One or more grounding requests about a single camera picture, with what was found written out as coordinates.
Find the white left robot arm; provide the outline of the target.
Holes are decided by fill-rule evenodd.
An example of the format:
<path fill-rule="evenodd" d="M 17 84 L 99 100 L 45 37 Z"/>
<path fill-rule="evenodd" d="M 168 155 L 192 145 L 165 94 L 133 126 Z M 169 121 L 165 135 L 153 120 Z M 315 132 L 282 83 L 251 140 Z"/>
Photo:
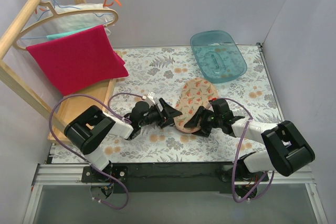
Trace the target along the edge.
<path fill-rule="evenodd" d="M 153 123 L 160 128 L 173 126 L 174 118 L 182 115 L 182 112 L 171 107 L 162 98 L 159 102 L 161 106 L 153 101 L 137 102 L 126 115 L 130 124 L 92 105 L 67 125 L 64 135 L 79 148 L 87 162 L 95 166 L 95 178 L 106 182 L 111 178 L 112 170 L 100 144 L 107 135 L 132 140 L 140 134 L 142 127 Z"/>

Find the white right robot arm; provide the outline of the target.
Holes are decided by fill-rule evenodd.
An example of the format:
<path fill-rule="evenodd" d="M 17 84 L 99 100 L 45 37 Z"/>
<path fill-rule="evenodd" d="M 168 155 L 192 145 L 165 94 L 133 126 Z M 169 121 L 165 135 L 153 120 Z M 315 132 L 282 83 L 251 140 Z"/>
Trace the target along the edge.
<path fill-rule="evenodd" d="M 291 121 L 278 124 L 261 123 L 251 117 L 235 116 L 224 98 L 210 100 L 211 109 L 199 107 L 185 128 L 200 129 L 194 134 L 208 137 L 212 129 L 224 134 L 264 144 L 264 152 L 237 155 L 231 174 L 242 180 L 251 180 L 257 172 L 278 172 L 288 177 L 313 162 L 316 155 Z"/>

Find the peach floral mesh laundry bag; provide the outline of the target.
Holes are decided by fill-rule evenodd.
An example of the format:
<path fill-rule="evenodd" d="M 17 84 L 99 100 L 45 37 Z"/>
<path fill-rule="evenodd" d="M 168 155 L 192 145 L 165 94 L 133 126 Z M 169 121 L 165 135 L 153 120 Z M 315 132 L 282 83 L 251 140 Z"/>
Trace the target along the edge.
<path fill-rule="evenodd" d="M 176 128 L 187 134 L 198 131 L 199 126 L 192 128 L 185 128 L 184 126 L 195 115 L 200 106 L 209 109 L 211 107 L 209 100 L 213 98 L 218 98 L 218 92 L 209 81 L 202 78 L 187 81 L 175 106 L 175 109 L 182 113 L 182 115 L 174 118 Z"/>

